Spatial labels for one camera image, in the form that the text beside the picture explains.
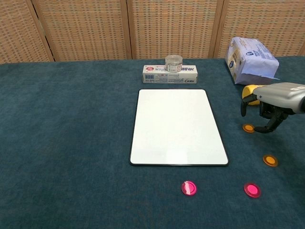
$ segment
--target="pink disc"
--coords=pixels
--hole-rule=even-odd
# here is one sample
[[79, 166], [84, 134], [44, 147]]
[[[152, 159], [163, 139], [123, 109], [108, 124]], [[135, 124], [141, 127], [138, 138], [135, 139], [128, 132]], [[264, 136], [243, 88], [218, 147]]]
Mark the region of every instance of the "pink disc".
[[195, 195], [197, 187], [192, 181], [187, 180], [182, 183], [181, 190], [184, 194], [192, 196]]
[[254, 183], [246, 183], [244, 185], [245, 193], [253, 198], [258, 198], [261, 195], [260, 188]]

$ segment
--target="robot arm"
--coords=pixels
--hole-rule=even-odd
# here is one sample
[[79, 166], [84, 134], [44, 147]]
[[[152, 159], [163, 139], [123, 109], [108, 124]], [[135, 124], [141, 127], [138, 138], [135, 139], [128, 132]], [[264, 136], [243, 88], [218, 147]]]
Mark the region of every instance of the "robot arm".
[[246, 115], [250, 102], [260, 101], [260, 116], [270, 119], [266, 126], [255, 127], [260, 133], [274, 131], [288, 115], [305, 113], [305, 85], [296, 83], [274, 83], [253, 90], [243, 98], [241, 114]]

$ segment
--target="whiteboard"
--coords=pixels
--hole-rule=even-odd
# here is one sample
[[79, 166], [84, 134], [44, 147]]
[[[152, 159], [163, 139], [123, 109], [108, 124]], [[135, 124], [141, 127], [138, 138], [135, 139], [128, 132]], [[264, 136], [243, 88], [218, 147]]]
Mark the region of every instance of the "whiteboard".
[[225, 166], [228, 157], [203, 89], [141, 89], [132, 165]]

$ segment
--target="barcode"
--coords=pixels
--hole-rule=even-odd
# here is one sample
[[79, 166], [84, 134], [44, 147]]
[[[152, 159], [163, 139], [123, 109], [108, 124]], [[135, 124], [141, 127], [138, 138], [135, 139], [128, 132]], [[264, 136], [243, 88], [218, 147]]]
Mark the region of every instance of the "barcode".
[[154, 75], [145, 75], [145, 79], [154, 79]]

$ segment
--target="woven folding screen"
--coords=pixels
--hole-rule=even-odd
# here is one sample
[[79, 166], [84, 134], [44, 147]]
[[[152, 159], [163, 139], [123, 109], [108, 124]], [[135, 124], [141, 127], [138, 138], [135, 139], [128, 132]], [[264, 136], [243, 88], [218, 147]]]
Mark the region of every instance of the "woven folding screen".
[[225, 0], [214, 57], [232, 37], [259, 39], [275, 56], [300, 54], [305, 42], [304, 0]]
[[53, 61], [30, 0], [0, 1], [0, 63]]
[[223, 0], [127, 2], [134, 59], [163, 59], [168, 54], [207, 58], [210, 47], [214, 50], [211, 37]]
[[124, 0], [33, 0], [56, 61], [131, 58]]

